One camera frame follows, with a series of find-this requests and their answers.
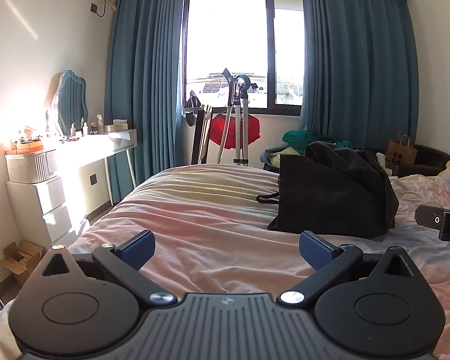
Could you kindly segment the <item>black garment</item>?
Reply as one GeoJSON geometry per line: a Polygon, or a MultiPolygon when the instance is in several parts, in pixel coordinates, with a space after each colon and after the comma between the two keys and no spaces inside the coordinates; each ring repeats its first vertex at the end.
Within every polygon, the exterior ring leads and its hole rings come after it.
{"type": "Polygon", "coordinates": [[[280,158],[279,191],[259,195],[276,204],[272,231],[371,239],[395,226],[399,200],[376,156],[323,141],[303,155],[280,158]]]}

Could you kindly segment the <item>brown paper bag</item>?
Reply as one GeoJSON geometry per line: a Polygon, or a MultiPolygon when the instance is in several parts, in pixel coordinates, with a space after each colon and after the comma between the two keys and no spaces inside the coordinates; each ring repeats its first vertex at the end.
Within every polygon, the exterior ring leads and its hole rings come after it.
{"type": "Polygon", "coordinates": [[[385,149],[385,160],[391,167],[414,164],[417,150],[408,135],[400,133],[398,138],[389,139],[385,149]]]}

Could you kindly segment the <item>pink bed sheet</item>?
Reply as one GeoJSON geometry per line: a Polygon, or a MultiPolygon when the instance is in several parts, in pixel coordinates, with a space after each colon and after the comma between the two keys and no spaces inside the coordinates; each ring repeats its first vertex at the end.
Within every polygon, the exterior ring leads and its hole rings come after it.
{"type": "Polygon", "coordinates": [[[362,261],[311,305],[278,296],[314,273],[300,234],[268,225],[278,175],[194,165],[139,185],[70,247],[43,257],[0,312],[0,359],[450,359],[450,242],[416,223],[420,205],[450,209],[439,176],[390,177],[395,226],[355,245],[362,261]],[[92,260],[144,230],[155,252],[139,273],[178,303],[147,306],[92,260]]]}

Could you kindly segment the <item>white drawer cabinet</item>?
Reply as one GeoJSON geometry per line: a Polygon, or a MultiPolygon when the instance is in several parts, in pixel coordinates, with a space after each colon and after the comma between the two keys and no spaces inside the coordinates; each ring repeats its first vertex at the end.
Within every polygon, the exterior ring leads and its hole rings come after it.
{"type": "Polygon", "coordinates": [[[86,214],[66,197],[56,150],[5,155],[6,188],[23,241],[46,250],[70,246],[90,228],[86,214]]]}

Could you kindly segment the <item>white vanity desk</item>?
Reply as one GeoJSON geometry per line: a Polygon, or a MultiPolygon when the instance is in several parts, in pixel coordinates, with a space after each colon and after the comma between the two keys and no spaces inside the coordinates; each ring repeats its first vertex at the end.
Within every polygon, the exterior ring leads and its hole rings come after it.
{"type": "Polygon", "coordinates": [[[44,148],[52,150],[71,213],[92,218],[116,203],[108,164],[108,159],[116,155],[126,159],[126,179],[136,187],[133,162],[136,146],[134,129],[45,142],[44,148]]]}

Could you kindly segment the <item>cardboard box on floor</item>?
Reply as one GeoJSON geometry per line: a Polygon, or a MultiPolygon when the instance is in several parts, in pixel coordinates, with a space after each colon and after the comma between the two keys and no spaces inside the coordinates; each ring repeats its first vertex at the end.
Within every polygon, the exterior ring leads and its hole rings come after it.
{"type": "Polygon", "coordinates": [[[1,267],[10,271],[15,281],[23,286],[40,263],[43,248],[27,241],[20,241],[18,244],[12,242],[3,249],[3,252],[1,267]]]}

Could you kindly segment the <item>cream knit garment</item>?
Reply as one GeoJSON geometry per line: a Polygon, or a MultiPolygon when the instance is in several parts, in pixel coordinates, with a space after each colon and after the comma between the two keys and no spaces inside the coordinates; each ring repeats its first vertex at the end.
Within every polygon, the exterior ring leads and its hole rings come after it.
{"type": "Polygon", "coordinates": [[[278,152],[270,153],[269,156],[268,156],[270,164],[273,167],[279,168],[280,167],[280,160],[281,160],[281,157],[283,155],[299,155],[299,156],[301,156],[302,154],[299,153],[298,151],[294,150],[294,148],[292,148],[292,147],[287,147],[287,148],[285,148],[283,150],[280,150],[278,152]]]}

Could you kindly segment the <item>green garment pile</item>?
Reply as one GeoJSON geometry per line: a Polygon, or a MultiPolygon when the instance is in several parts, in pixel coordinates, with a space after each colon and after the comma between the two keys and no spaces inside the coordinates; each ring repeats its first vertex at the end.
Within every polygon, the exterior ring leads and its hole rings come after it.
{"type": "Polygon", "coordinates": [[[338,141],[329,136],[316,136],[305,130],[288,131],[283,135],[282,141],[296,150],[300,155],[305,153],[305,147],[315,141],[331,143],[340,147],[353,148],[349,141],[338,141]]]}

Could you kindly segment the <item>right teal curtain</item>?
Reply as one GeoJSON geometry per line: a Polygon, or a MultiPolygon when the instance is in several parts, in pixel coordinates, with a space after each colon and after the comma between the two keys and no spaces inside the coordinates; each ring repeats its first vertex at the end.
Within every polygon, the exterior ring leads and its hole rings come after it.
{"type": "Polygon", "coordinates": [[[407,0],[302,0],[300,127],[355,148],[416,137],[419,69],[407,0]]]}

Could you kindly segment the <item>teal curtain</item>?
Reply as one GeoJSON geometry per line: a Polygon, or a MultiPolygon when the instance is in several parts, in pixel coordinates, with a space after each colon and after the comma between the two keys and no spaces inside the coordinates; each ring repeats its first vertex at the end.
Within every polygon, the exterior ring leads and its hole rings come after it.
{"type": "Polygon", "coordinates": [[[136,185],[183,166],[179,47],[183,0],[117,0],[105,82],[105,122],[136,130],[132,155],[108,160],[114,203],[136,185]]]}
{"type": "Polygon", "coordinates": [[[407,0],[302,0],[300,127],[355,148],[416,137],[419,69],[407,0]]]}

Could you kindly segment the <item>teal framed vanity mirror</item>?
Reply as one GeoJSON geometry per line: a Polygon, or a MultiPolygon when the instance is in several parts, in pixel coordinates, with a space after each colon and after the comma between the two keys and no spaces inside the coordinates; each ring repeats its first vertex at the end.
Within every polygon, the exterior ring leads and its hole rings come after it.
{"type": "Polygon", "coordinates": [[[88,121],[86,91],[86,80],[73,70],[66,69],[60,74],[52,108],[57,115],[57,126],[61,135],[70,135],[72,127],[81,130],[83,124],[88,121]]]}

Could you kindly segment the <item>left teal curtain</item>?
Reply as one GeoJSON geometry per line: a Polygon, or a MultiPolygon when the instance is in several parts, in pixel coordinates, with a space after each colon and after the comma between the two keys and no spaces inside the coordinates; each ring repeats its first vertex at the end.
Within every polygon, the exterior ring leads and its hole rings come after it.
{"type": "Polygon", "coordinates": [[[114,203],[136,185],[183,166],[179,47],[183,0],[117,0],[105,82],[105,122],[136,130],[132,155],[108,160],[114,203]]]}

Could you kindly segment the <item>silver tripod stand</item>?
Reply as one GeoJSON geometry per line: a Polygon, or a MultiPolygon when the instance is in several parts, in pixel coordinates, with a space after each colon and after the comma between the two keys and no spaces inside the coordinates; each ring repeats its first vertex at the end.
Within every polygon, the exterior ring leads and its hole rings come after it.
{"type": "Polygon", "coordinates": [[[250,88],[256,89],[246,74],[232,75],[227,68],[222,76],[228,83],[228,100],[226,107],[225,125],[218,149],[216,164],[220,164],[227,135],[230,131],[232,116],[235,119],[235,158],[233,163],[240,166],[249,166],[249,94],[250,88]]]}

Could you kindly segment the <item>black framed window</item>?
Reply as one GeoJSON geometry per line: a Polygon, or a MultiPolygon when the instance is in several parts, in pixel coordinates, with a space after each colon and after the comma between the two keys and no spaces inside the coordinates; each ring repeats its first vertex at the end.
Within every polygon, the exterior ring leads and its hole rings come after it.
{"type": "Polygon", "coordinates": [[[302,0],[184,0],[182,94],[218,111],[227,105],[223,70],[247,75],[249,107],[298,116],[305,75],[302,0]]]}

